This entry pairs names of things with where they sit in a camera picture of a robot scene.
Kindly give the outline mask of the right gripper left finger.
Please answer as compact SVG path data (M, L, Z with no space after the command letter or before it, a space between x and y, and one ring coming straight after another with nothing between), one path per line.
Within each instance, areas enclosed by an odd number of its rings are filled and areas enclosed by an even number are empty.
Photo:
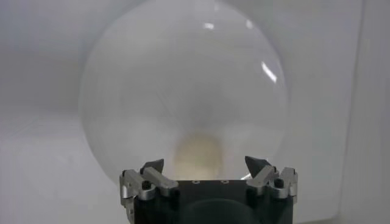
M120 204L127 213L133 212L133 201L153 200L157 195L166 198L179 196L179 182L162 174L164 159L146 162L139 171L123 170L119 176Z

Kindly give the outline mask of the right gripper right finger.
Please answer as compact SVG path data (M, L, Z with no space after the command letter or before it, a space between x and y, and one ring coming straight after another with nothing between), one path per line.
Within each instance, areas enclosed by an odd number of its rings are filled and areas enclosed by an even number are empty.
M271 198L284 200L291 198L297 203L298 173L294 168L285 167L281 172L266 159L245 156L245 163L250 173L246 185L254 190L256 196L269 192Z

